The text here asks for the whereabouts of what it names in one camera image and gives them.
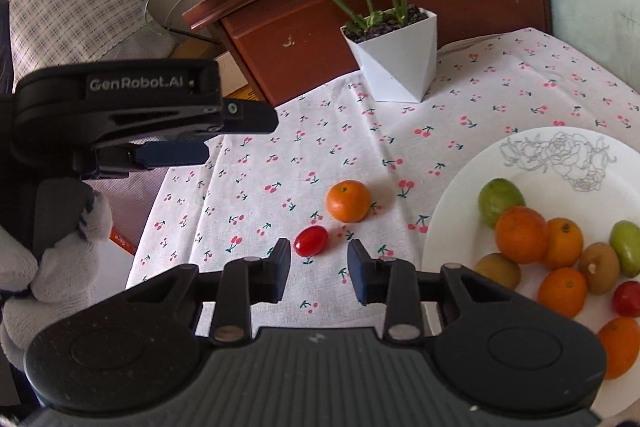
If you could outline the white gloved left hand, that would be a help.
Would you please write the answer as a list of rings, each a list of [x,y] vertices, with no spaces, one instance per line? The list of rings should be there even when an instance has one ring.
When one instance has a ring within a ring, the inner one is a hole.
[[[78,229],[46,249],[40,259],[7,231],[1,232],[1,348],[19,371],[32,340],[53,323],[91,306],[98,274],[98,246],[110,239],[112,212],[106,196],[93,194]]]

